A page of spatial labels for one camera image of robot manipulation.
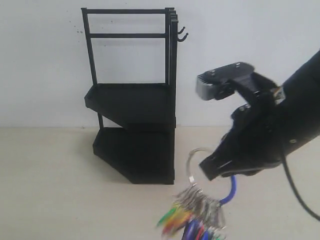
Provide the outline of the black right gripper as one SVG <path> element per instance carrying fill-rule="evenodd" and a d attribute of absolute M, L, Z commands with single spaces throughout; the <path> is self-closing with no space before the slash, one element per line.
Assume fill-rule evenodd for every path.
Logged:
<path fill-rule="evenodd" d="M 249 82 L 254 90 L 240 89 L 247 104 L 232 113 L 230 131 L 199 164 L 210 181 L 236 173 L 258 173 L 282 163 L 285 154 L 283 127 L 288 111 L 283 104 L 276 103 L 279 86 L 256 72 L 251 74 Z"/>

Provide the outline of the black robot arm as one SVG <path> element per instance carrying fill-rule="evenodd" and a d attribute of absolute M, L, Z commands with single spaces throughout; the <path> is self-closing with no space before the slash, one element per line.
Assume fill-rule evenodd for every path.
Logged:
<path fill-rule="evenodd" d="M 209 180 L 247 176 L 279 166 L 284 157 L 320 134 L 320 55 L 314 54 L 283 84 L 235 62 L 197 76 L 201 99 L 245 99 L 231 114 L 232 127 L 200 163 Z"/>

